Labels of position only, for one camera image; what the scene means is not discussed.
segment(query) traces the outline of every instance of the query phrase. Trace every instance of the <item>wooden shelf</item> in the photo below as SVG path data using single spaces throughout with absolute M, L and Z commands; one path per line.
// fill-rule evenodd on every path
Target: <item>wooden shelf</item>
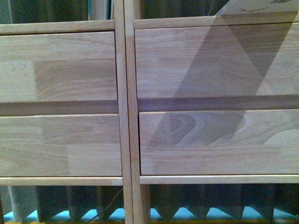
M 0 35 L 113 31 L 114 27 L 114 20 L 2 24 L 0 25 Z
M 0 177 L 0 185 L 122 186 L 122 177 Z
M 299 22 L 299 14 L 269 13 L 134 20 L 134 29 L 185 28 Z
M 298 183 L 299 175 L 140 176 L 140 184 Z

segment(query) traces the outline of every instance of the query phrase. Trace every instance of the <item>wooden frame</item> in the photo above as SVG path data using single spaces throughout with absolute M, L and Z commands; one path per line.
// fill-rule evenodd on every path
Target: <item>wooden frame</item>
M 161 111 L 192 111 L 192 110 L 230 110 L 241 109 L 297 109 L 298 103 L 293 101 L 297 95 L 285 97 L 279 104 L 281 96 L 251 98 L 244 100 L 242 97 L 224 98 L 223 102 L 217 98 L 162 98 L 162 99 L 137 99 L 136 80 L 136 55 L 135 31 L 147 29 L 212 27 L 227 25 L 293 23 L 299 21 L 299 14 L 252 14 L 232 16 L 207 16 L 188 18 L 167 18 L 142 20 L 143 13 L 141 0 L 125 0 L 125 29 L 127 51 L 127 76 L 128 76 L 128 102 L 129 102 L 129 127 L 130 150 L 132 168 L 132 191 L 134 195 L 133 211 L 135 223 L 148 223 L 149 221 L 149 185 L 150 184 L 212 184 L 212 183 L 299 183 L 297 174 L 293 175 L 141 175 L 139 155 L 139 112 Z
M 7 102 L 1 108 L 1 116 L 28 116 L 36 115 L 36 110 L 41 109 L 40 115 L 45 114 L 98 114 L 118 113 L 121 141 L 121 169 L 122 176 L 106 177 L 0 177 L 0 185 L 99 185 L 123 186 L 125 201 L 125 221 L 133 224 L 131 167 L 128 135 L 128 102 L 127 102 L 127 77 L 125 55 L 125 30 L 123 0 L 116 0 L 115 20 L 110 21 L 78 21 L 35 24 L 8 24 L 0 25 L 0 35 L 39 35 L 39 34 L 65 34 L 113 31 L 115 37 L 115 56 L 117 70 L 117 104 L 114 100 L 85 101 L 81 104 L 72 102 L 53 103 L 21 103 L 22 105 Z
M 0 185 L 123 186 L 127 224 L 150 221 L 150 184 L 299 183 L 298 174 L 276 175 L 141 175 L 139 112 L 190 110 L 298 109 L 298 95 L 225 98 L 137 99 L 135 31 L 220 27 L 248 24 L 291 24 L 298 13 L 250 14 L 141 20 L 142 0 L 115 0 L 115 20 L 0 25 L 1 36 L 111 31 L 115 36 L 117 94 L 112 99 L 70 102 L 5 102 L 0 116 L 119 114 L 122 176 L 0 177 Z

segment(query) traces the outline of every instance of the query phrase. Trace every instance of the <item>drawer front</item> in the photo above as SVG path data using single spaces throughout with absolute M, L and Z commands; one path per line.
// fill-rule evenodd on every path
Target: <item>drawer front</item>
M 139 117 L 142 175 L 299 173 L 299 110 Z
M 0 118 L 0 176 L 120 176 L 118 115 Z
M 136 30 L 137 95 L 299 95 L 299 23 Z
M 0 103 L 116 100 L 114 32 L 0 36 Z

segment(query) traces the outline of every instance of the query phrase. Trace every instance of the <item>light wood panel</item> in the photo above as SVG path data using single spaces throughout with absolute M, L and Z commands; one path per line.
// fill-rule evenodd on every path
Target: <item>light wood panel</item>
M 119 119 L 0 117 L 0 176 L 120 176 Z
M 299 22 L 298 12 L 134 20 L 134 29 Z
M 140 113 L 142 175 L 299 173 L 299 110 Z
M 127 95 L 127 70 L 126 70 L 126 43 L 124 2 L 117 0 L 114 3 L 115 14 L 115 49 L 117 68 L 117 90 L 120 116 L 121 137 L 121 168 L 123 176 L 123 196 L 125 206 L 126 224 L 133 224 L 133 195 L 131 181 L 130 142 L 128 124 L 128 95 Z
M 122 186 L 122 177 L 0 177 L 3 186 Z
M 128 85 L 128 120 L 131 154 L 131 179 L 133 194 L 134 224 L 148 223 L 148 214 L 143 209 L 142 189 L 140 186 L 140 161 L 139 161 L 139 131 L 138 131 L 138 108 L 135 70 L 135 32 L 134 18 L 138 18 L 136 0 L 125 0 L 125 35 L 126 35 L 126 62 L 127 62 L 127 85 Z
M 0 35 L 57 34 L 114 30 L 114 20 L 0 25 Z
M 138 98 L 299 94 L 299 23 L 136 30 Z
M 141 184 L 299 183 L 299 175 L 140 176 Z
M 114 32 L 0 36 L 0 103 L 116 100 Z

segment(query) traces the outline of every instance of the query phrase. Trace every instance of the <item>vertical wooden post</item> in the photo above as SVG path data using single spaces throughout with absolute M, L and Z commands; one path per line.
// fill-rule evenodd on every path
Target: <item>vertical wooden post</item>
M 148 186 L 140 185 L 139 127 L 134 32 L 134 19 L 140 18 L 140 2 L 139 0 L 124 0 L 124 2 L 128 84 L 128 117 L 134 224 L 146 224 L 150 219 L 150 190 Z
M 125 45 L 125 21 L 124 2 L 115 0 L 115 49 L 117 90 L 120 119 L 121 138 L 121 166 L 123 177 L 123 195 L 125 203 L 126 224 L 133 224 L 133 199 L 130 165 L 130 144 L 128 124 L 128 95 L 127 95 L 127 70 L 126 70 L 126 45 Z

